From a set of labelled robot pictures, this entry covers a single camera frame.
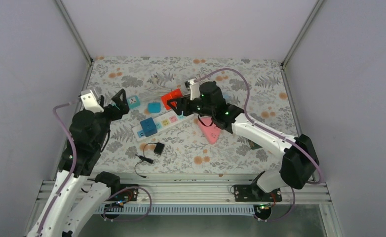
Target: pink plug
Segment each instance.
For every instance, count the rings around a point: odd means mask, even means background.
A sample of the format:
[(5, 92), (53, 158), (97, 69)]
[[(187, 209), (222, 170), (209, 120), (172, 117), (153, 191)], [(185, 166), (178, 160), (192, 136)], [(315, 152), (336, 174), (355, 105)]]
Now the pink plug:
[[(209, 125), (212, 123), (212, 119), (210, 117), (202, 117), (200, 118), (205, 125)], [(216, 125), (212, 125), (209, 127), (203, 126), (200, 121), (197, 121), (197, 125), (199, 125), (200, 131), (202, 131), (203, 135), (205, 135), (207, 141), (210, 145), (213, 145), (218, 140), (219, 134), (221, 133), (220, 128)]]

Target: floral pattern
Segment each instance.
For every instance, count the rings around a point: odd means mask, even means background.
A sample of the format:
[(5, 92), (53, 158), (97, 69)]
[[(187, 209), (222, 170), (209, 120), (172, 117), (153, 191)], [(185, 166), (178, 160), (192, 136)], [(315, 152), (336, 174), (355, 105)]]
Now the floral pattern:
[[(129, 111), (119, 121), (112, 122), (110, 140), (94, 167), (94, 172), (132, 173), (139, 161), (135, 155), (153, 158), (154, 164), (142, 163), (139, 173), (260, 173), (280, 166), (280, 160), (264, 149), (252, 150), (247, 139), (221, 131), (218, 141), (210, 145), (197, 119), (180, 123), (138, 143), (134, 126), (149, 117), (166, 113), (161, 96), (180, 88), (188, 93), (184, 82), (220, 68), (233, 68), (247, 79), (251, 96), (248, 112), (258, 121), (284, 133), (296, 135), (290, 105), (280, 73), (280, 64), (273, 60), (197, 59), (178, 57), (98, 57), (94, 62), (89, 88), (105, 96), (105, 103), (120, 89), (126, 96), (137, 95), (141, 105)], [(210, 79), (221, 88), (228, 103), (243, 107), (246, 87), (241, 78), (230, 71), (217, 73)], [(161, 112), (150, 114), (149, 102), (161, 102)], [(161, 156), (155, 155), (154, 145), (165, 144)]]

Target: white power strip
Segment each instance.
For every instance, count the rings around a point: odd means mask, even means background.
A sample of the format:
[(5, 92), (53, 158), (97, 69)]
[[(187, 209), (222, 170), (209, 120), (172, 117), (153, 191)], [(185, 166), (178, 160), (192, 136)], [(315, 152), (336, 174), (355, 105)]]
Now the white power strip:
[[(183, 115), (177, 115), (176, 112), (171, 110), (168, 113), (165, 113), (165, 114), (160, 115), (156, 118), (153, 118), (155, 125), (156, 125), (156, 130), (157, 130), (156, 134), (159, 134), (160, 132), (171, 128), (172, 126), (175, 126), (181, 122), (187, 121), (193, 117), (194, 117), (194, 114), (191, 114), (191, 115), (185, 117)], [(132, 131), (133, 131), (133, 134), (135, 135), (135, 138), (138, 142), (145, 140), (147, 138), (140, 125), (133, 127)]]

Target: white panel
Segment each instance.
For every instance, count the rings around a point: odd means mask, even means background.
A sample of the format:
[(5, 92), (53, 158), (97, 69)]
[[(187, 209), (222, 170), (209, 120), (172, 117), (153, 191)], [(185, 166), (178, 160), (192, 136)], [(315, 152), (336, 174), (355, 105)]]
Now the white panel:
[(53, 0), (0, 1), (0, 236), (24, 236), (64, 142), (52, 108), (78, 96), (86, 68)]
[(63, 0), (92, 57), (283, 61), (316, 0)]
[(345, 236), (386, 236), (386, 0), (326, 1), (286, 72)]

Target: power outlet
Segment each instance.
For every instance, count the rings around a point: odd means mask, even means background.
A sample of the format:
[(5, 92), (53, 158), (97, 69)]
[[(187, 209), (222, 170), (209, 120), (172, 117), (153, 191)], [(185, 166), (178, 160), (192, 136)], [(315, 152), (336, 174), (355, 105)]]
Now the power outlet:
[(170, 121), (171, 122), (176, 122), (177, 120), (178, 119), (177, 119), (177, 117), (175, 115), (170, 117)]
[(143, 137), (143, 136), (145, 136), (143, 130), (139, 131), (137, 134), (138, 134), (138, 137), (140, 137), (140, 138)]
[(161, 123), (162, 123), (162, 125), (165, 127), (165, 126), (170, 125), (170, 120), (165, 119), (165, 120), (163, 120)]
[(128, 97), (126, 100), (128, 102), (128, 106), (130, 109), (133, 109), (141, 105), (141, 102), (139, 101), (138, 96), (136, 95)]
[(135, 97), (131, 97), (128, 101), (129, 104), (135, 104), (138, 100)]
[(162, 125), (160, 122), (157, 122), (155, 125), (157, 130), (160, 130), (162, 128)]

